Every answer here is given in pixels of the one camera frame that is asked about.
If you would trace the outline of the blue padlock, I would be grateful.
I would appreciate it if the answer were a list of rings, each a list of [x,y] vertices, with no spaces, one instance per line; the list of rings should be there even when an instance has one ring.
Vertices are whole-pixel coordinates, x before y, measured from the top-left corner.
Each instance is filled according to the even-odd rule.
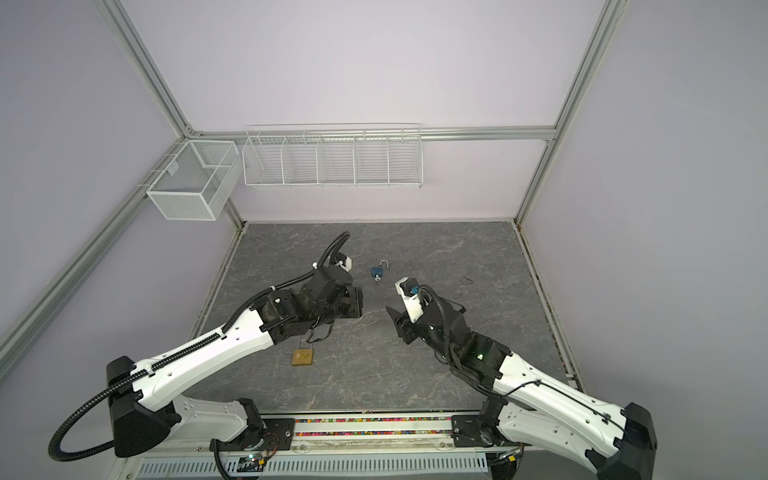
[[[382,259],[377,266],[371,268],[371,276],[375,280],[375,277],[383,278],[384,271],[389,267],[389,262],[386,259]]]

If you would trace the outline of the brass padlock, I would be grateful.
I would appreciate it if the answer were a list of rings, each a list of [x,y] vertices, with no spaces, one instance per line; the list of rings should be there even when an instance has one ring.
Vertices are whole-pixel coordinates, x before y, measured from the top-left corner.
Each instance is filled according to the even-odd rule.
[[[306,343],[299,338],[296,348],[292,353],[291,365],[293,367],[310,366],[313,364],[314,348],[310,343]]]

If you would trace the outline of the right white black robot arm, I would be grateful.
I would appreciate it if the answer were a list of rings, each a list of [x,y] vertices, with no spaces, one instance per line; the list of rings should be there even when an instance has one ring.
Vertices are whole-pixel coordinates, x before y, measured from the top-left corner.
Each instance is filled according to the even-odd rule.
[[[544,373],[492,338],[472,331],[445,301],[388,308],[405,343],[431,348],[449,371],[485,396],[480,443],[531,445],[578,463],[599,479],[650,479],[658,440],[651,413],[594,398]]]

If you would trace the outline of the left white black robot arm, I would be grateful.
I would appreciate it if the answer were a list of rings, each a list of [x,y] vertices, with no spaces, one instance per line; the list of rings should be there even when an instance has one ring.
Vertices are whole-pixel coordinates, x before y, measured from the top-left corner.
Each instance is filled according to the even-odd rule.
[[[115,455],[138,456],[181,439],[257,445],[266,427],[252,400],[195,400],[186,390],[250,354],[338,319],[361,317],[363,293],[350,270],[350,259],[337,255],[300,279],[268,287],[223,325],[175,349],[139,361],[122,356],[110,362],[106,400]]]

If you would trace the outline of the white mesh box basket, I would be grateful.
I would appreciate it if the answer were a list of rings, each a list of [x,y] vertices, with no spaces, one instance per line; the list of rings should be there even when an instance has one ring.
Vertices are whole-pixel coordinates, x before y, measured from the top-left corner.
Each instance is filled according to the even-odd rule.
[[[233,141],[187,140],[149,185],[161,215],[173,221],[215,221],[242,176]]]

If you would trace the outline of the aluminium front rail frame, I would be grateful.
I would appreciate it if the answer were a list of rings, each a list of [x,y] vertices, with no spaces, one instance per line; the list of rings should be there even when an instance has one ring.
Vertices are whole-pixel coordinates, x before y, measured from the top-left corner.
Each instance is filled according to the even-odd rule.
[[[527,447],[459,448],[451,437],[452,415],[478,415],[469,412],[426,412],[426,413],[373,413],[373,414],[316,414],[274,416],[267,418],[291,417],[296,419],[291,448],[286,451],[230,451],[220,452],[218,440],[181,439],[168,440],[143,453],[191,450],[219,452],[224,456],[253,455],[259,463],[278,453],[333,454],[358,453],[380,450],[395,454],[470,450],[494,452],[497,455],[518,455]]]

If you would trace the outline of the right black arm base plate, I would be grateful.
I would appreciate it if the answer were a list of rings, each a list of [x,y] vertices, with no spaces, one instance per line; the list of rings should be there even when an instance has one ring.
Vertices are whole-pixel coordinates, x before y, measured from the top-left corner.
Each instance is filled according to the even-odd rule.
[[[478,415],[452,415],[451,437],[454,446],[459,448],[513,448],[525,446],[525,443],[513,442],[507,439],[496,427],[482,423]]]

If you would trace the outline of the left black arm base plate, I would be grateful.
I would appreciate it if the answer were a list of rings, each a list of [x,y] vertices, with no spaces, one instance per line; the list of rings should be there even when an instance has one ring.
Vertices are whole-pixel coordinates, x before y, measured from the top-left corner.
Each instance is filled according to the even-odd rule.
[[[296,419],[291,417],[263,419],[261,427],[248,426],[233,440],[220,441],[219,451],[286,451],[291,448]]]

